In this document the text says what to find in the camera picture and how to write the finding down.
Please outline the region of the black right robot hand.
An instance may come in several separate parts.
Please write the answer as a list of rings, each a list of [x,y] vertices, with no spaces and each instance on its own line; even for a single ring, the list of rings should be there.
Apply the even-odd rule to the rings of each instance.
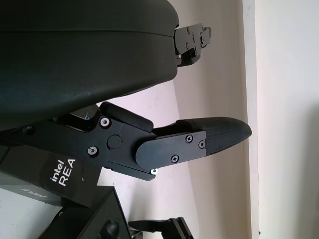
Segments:
[[[161,232],[163,239],[194,239],[183,217],[167,220],[138,220],[128,222],[129,226],[140,232]]]

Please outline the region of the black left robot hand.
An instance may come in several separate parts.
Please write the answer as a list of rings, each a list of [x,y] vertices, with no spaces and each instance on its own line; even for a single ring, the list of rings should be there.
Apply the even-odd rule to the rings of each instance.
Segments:
[[[0,143],[31,146],[146,181],[251,136],[228,117],[165,127],[117,105],[200,59],[211,28],[179,27],[166,0],[3,0]]]

